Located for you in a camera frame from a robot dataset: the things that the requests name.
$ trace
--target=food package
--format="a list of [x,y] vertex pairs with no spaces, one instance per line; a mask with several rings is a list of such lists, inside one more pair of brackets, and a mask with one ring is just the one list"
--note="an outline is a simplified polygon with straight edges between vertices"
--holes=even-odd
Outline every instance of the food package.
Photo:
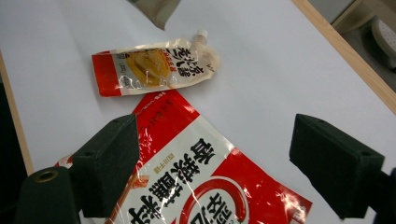
[[180,0],[128,0],[137,7],[158,28],[165,24],[175,11]]
[[147,94],[134,114],[140,159],[106,223],[305,222],[311,202],[267,175],[176,90]]
[[176,39],[92,55],[100,95],[166,91],[212,78],[219,56],[206,46],[206,40],[207,31],[200,30],[191,42]]

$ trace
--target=wooden edge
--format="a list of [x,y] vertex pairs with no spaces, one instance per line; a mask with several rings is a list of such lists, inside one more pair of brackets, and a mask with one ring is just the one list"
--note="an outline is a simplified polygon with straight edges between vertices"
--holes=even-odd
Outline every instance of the wooden edge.
[[25,164],[26,173],[28,175],[34,172],[32,159],[30,157],[29,149],[26,144],[26,139],[24,137],[23,128],[21,125],[20,115],[18,113],[17,105],[15,104],[14,95],[12,94],[11,85],[9,83],[6,66],[4,64],[3,55],[0,50],[0,73],[1,78],[3,79],[4,88],[6,90],[6,96],[8,99],[9,109],[11,111],[12,120],[14,122],[15,131],[18,136],[18,141],[20,143],[21,153],[23,157],[23,161]]
[[320,15],[308,0],[291,0],[314,24],[329,43],[338,51],[382,102],[396,115],[396,92],[363,60],[363,58]]

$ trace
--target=white surface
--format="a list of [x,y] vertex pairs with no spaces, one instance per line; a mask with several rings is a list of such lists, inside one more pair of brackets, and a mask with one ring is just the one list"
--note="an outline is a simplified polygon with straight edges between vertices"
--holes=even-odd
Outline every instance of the white surface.
[[396,118],[289,0],[181,1],[162,31],[124,0],[0,1],[0,48],[36,170],[79,149],[142,96],[101,98],[93,53],[209,32],[212,80],[180,90],[274,179],[313,202],[307,224],[342,222],[289,161],[294,116],[329,121],[396,166]]

